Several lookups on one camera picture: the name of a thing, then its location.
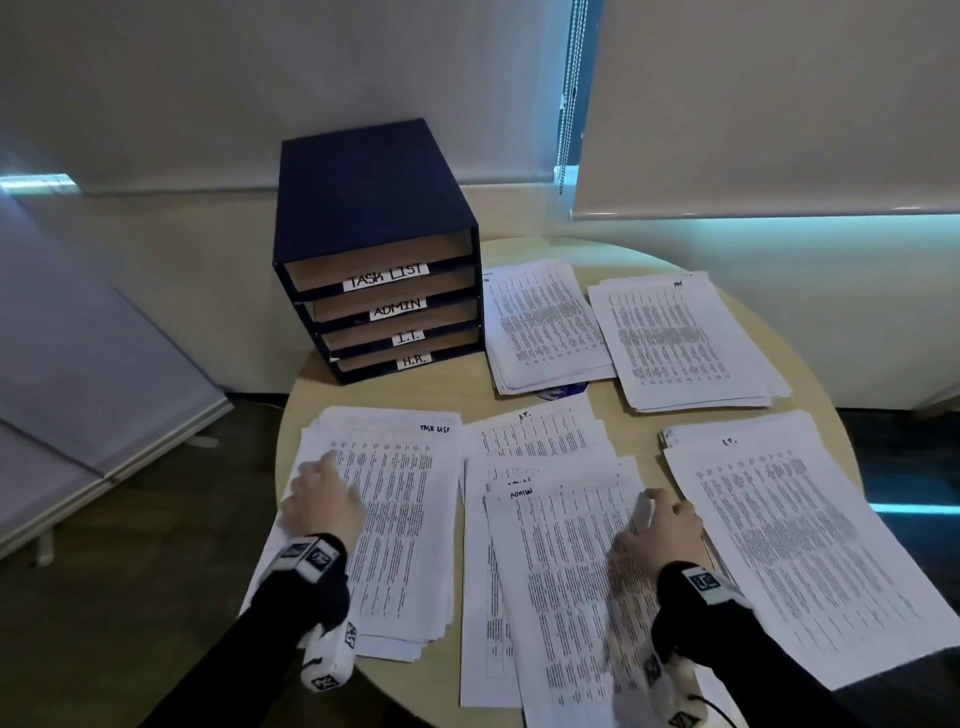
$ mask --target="file organizer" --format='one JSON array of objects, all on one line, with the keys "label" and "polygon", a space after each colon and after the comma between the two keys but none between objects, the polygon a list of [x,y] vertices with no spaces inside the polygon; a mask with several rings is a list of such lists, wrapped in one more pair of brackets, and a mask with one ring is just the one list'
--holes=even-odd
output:
[{"label": "file organizer", "polygon": [[422,119],[283,142],[274,270],[342,384],[484,348],[477,223]]}]

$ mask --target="round table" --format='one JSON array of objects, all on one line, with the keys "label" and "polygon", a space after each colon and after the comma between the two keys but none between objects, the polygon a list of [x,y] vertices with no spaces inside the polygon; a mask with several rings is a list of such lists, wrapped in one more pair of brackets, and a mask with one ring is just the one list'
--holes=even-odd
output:
[{"label": "round table", "polygon": [[[586,291],[588,285],[608,278],[647,276],[680,270],[677,266],[637,251],[605,243],[568,238],[510,238],[481,243],[485,268],[523,263],[539,258],[560,258],[572,266]],[[742,303],[721,293],[733,316],[751,335],[778,371],[790,383],[793,395],[775,400],[763,410],[782,412],[803,409],[816,421],[830,454],[854,483],[860,484],[856,459],[847,432],[827,393],[793,350]],[[753,417],[757,410],[714,409],[641,415],[628,408],[615,380],[595,381],[587,389],[595,416],[603,420],[618,456],[635,455],[640,477],[647,487],[673,487],[660,454],[658,434],[665,427]],[[276,495],[290,477],[300,430],[331,404],[459,412],[464,424],[541,402],[534,395],[503,397],[496,393],[487,357],[462,356],[422,367],[339,386],[314,352],[303,366],[283,412],[276,440]],[[447,726],[497,726],[520,728],[519,710],[461,708],[460,621],[463,585],[463,507],[457,506],[454,538],[454,617],[444,638],[429,644],[412,664],[360,658],[357,666],[392,699],[438,728]]]}]

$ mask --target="hand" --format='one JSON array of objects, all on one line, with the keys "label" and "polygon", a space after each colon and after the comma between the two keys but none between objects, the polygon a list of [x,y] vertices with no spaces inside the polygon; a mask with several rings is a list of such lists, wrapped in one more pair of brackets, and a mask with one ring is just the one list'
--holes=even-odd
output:
[{"label": "hand", "polygon": [[290,496],[280,503],[280,523],[294,537],[329,533],[347,549],[356,546],[367,510],[356,486],[344,485],[337,473],[337,451],[300,465],[290,484]]},{"label": "hand", "polygon": [[621,544],[633,554],[643,572],[656,582],[660,570],[673,561],[690,561],[709,568],[701,539],[704,521],[693,509],[693,503],[674,503],[673,494],[663,488],[648,489],[644,495],[654,501],[650,526],[639,528],[636,536],[626,533],[621,538]]}]

